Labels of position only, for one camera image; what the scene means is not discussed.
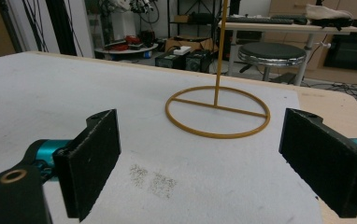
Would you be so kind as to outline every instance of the white wall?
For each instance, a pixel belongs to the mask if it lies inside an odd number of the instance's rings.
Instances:
[[[9,0],[8,1],[12,14],[14,15],[16,23],[19,26],[20,35],[24,42],[25,50],[38,50],[36,45],[36,40],[33,35],[33,31],[31,29],[30,23],[27,20],[27,16],[24,10],[24,6],[22,1],[18,0]],[[33,8],[33,1],[28,1],[30,3],[30,7]],[[42,29],[44,33],[44,38],[46,45],[48,47],[49,52],[60,53],[59,47],[57,45],[55,33],[53,31],[53,26],[50,21],[50,15],[48,12],[48,8],[45,0],[37,1],[39,3],[39,11],[41,12],[41,18],[38,16],[38,7],[36,6],[36,19],[39,22],[39,26],[41,26],[42,21]],[[66,7],[68,9],[68,0],[65,0]],[[73,17],[73,27],[76,33],[80,48],[82,49],[82,53],[84,57],[93,57],[93,46],[91,41],[91,35],[89,33],[89,22],[86,16],[86,8],[83,1],[74,0],[70,1],[71,12]],[[77,55],[81,56],[79,46],[75,41]]]

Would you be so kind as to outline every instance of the box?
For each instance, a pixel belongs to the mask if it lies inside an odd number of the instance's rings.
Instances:
[[[219,50],[217,45],[214,44],[212,38],[190,35],[178,35],[166,40],[164,51],[168,52],[181,46],[191,47],[191,51],[194,51],[196,49],[208,49],[212,53],[214,53]]]
[[[191,21],[190,15],[177,15],[175,16],[174,22],[189,22]]]

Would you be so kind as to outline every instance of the cable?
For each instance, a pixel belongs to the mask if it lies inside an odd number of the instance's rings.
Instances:
[[[33,9],[31,8],[31,5],[28,0],[26,0],[26,2],[24,2],[24,0],[22,0],[22,2],[24,5],[24,9],[26,11],[27,19],[30,22],[30,25],[32,26],[32,30],[33,30],[33,34],[36,39],[38,50],[40,50],[40,51],[43,50],[43,51],[49,52],[47,44],[45,42],[44,32],[39,27],[38,22],[36,20],[36,2],[35,2],[35,0],[33,0],[33,6],[34,6],[35,11],[33,11]]]
[[[64,9],[65,11],[67,11],[67,7],[65,6],[65,1],[63,1],[64,3]],[[83,53],[82,53],[82,48],[80,47],[80,44],[79,44],[79,41],[77,39],[77,35],[76,35],[76,32],[74,31],[74,27],[73,27],[73,15],[71,13],[71,4],[70,4],[70,0],[68,0],[68,9],[69,9],[69,12],[70,12],[70,18],[69,21],[70,21],[70,28],[71,28],[71,34],[74,36],[74,38],[76,39],[76,42],[77,42],[77,46],[79,47],[79,52],[81,54],[81,56],[83,57]]]
[[[155,5],[155,8],[156,8],[156,19],[154,20],[154,21],[150,21],[150,14],[148,15],[149,17],[148,17],[148,20],[146,20],[146,19],[144,19],[142,16],[141,16],[141,13],[138,13],[138,16],[140,17],[140,19],[142,20],[142,21],[144,21],[144,22],[146,22],[146,23],[148,23],[150,26],[152,25],[152,24],[154,24],[154,23],[156,23],[158,20],[159,20],[159,17],[160,17],[160,14],[159,14],[159,8],[158,8],[158,6],[156,5],[156,3],[155,2],[152,2],[154,5]]]
[[[341,91],[345,92],[348,95],[353,96],[357,99],[357,84],[345,84],[345,83],[333,83],[333,84],[314,84],[310,85],[309,87],[316,87],[316,86],[326,86],[325,90],[328,91]]]
[[[324,39],[321,42],[324,43],[324,40],[326,40],[326,38],[327,38],[327,35],[324,36]],[[313,55],[320,47],[321,47],[321,45],[319,45],[315,50],[313,50],[312,54],[309,57],[309,60],[307,60],[307,64],[310,62],[310,60],[313,58]]]

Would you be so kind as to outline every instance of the chair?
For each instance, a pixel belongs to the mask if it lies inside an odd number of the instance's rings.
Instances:
[[[238,57],[250,65],[240,72],[249,69],[252,65],[263,65],[263,81],[269,79],[271,67],[287,67],[303,63],[307,54],[303,49],[279,43],[254,42],[239,48]]]

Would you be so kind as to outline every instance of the white table surface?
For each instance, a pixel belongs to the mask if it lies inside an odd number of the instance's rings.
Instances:
[[[35,140],[74,138],[90,115],[117,108],[121,155],[83,223],[321,223],[315,194],[278,153],[284,110],[299,107],[294,91],[223,80],[271,110],[266,129],[246,138],[204,138],[168,121],[164,104],[172,94],[214,81],[34,53],[0,58],[0,172]],[[229,94],[221,94],[221,105],[257,109]],[[187,105],[174,109],[210,130],[231,130],[243,120]],[[54,223],[78,223],[66,217],[58,183],[44,190]]]

